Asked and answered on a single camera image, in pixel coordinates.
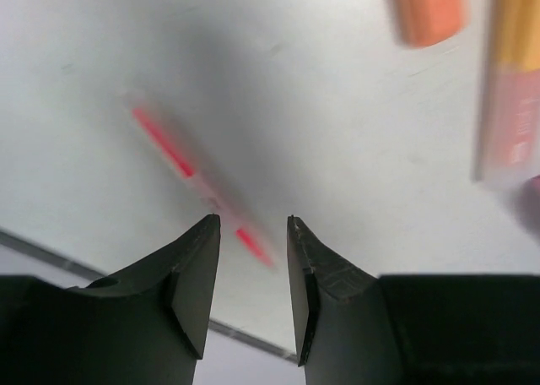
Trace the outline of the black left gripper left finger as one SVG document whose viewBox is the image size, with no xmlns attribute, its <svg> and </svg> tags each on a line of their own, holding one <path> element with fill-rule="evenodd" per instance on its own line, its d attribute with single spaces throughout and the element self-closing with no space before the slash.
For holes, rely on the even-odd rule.
<svg viewBox="0 0 540 385">
<path fill-rule="evenodd" d="M 203 357 L 220 219 L 84 288 L 1 279 L 4 384 L 190 384 Z"/>
</svg>

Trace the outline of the orange capped highlighter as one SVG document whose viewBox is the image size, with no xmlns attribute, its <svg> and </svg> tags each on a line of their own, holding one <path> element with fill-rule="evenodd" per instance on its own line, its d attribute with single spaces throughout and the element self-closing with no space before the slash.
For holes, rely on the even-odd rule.
<svg viewBox="0 0 540 385">
<path fill-rule="evenodd" d="M 391 0 L 402 42 L 414 48 L 435 45 L 467 22 L 465 0 Z"/>
</svg>

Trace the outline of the red pink thin pen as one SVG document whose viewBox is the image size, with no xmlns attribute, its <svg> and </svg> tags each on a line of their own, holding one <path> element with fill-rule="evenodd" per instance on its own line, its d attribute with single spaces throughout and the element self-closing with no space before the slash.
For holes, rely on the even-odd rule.
<svg viewBox="0 0 540 385">
<path fill-rule="evenodd" d="M 208 210 L 220 215 L 238 242 L 262 265 L 275 269 L 278 258 L 271 239 L 254 214 L 228 186 L 219 168 L 193 137 L 189 127 L 143 90 L 121 93 L 132 123 L 160 158 Z"/>
</svg>

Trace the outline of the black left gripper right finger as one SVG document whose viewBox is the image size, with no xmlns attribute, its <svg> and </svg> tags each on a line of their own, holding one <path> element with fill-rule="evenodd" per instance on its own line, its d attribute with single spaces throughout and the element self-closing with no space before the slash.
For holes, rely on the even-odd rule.
<svg viewBox="0 0 540 385">
<path fill-rule="evenodd" d="M 536 384 L 539 278 L 374 277 L 287 222 L 298 364 L 309 384 Z"/>
</svg>

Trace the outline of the yellow capped pink highlighter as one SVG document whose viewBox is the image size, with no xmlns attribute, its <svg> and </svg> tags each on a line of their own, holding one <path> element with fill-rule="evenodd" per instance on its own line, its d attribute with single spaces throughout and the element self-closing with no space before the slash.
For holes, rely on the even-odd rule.
<svg viewBox="0 0 540 385">
<path fill-rule="evenodd" d="M 539 169 L 539 0 L 493 0 L 473 178 L 492 189 Z"/>
</svg>

